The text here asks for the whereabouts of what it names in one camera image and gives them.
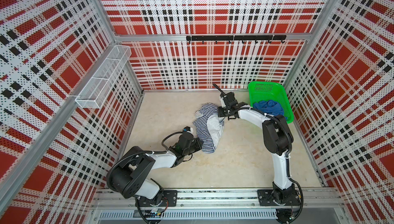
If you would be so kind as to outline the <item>black hook rail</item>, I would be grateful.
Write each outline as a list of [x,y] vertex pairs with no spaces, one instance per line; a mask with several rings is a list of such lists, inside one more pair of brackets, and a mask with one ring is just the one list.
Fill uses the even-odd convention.
[[287,38],[286,35],[227,35],[227,36],[186,36],[186,41],[285,41]]

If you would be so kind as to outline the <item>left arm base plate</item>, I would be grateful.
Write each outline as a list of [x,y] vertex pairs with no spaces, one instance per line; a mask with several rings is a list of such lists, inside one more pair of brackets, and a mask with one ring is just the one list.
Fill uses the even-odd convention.
[[153,199],[138,197],[140,207],[175,207],[178,198],[177,190],[160,190]]

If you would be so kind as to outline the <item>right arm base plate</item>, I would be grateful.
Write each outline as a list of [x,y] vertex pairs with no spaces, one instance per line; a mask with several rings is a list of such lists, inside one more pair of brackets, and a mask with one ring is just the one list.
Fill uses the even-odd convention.
[[260,206],[285,206],[290,208],[301,205],[301,200],[296,190],[258,190],[257,194]]

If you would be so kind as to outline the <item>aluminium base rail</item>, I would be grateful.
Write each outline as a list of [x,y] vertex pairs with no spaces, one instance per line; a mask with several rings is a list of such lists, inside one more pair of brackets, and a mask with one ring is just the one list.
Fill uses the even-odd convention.
[[176,189],[175,207],[141,207],[153,223],[277,223],[301,210],[296,224],[348,224],[344,203],[333,188],[304,188],[304,206],[260,206],[257,188]]

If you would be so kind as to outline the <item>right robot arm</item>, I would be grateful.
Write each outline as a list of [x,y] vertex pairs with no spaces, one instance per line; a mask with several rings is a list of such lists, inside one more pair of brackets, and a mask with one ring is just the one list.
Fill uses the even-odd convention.
[[290,175],[290,153],[293,136],[286,118],[282,115],[273,116],[244,102],[238,102],[233,92],[220,91],[220,102],[219,117],[240,118],[262,129],[264,146],[273,158],[274,189],[283,192],[293,187],[294,182]]

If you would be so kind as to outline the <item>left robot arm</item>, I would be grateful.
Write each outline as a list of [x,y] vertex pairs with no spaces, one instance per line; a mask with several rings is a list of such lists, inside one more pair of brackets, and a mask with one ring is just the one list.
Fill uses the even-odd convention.
[[192,158],[194,153],[201,151],[203,143],[192,132],[187,126],[168,135],[161,142],[163,151],[132,147],[107,173],[107,187],[126,199],[145,198],[159,205],[165,199],[164,188],[148,176],[152,170],[175,168],[186,162],[186,157]]

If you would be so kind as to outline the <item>green plastic basket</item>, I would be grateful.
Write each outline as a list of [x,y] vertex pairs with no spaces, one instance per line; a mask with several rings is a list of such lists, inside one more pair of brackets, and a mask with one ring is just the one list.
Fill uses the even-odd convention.
[[283,108],[287,123],[290,124],[293,122],[294,114],[286,90],[281,84],[275,82],[253,81],[248,84],[248,92],[251,106],[260,101],[276,101]]

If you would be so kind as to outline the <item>blue white striped tank top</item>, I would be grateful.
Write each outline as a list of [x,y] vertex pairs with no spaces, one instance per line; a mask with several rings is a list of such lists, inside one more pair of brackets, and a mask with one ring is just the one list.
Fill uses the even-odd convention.
[[218,107],[213,103],[206,103],[195,113],[197,137],[202,142],[204,153],[214,153],[224,132],[224,119],[218,115]]

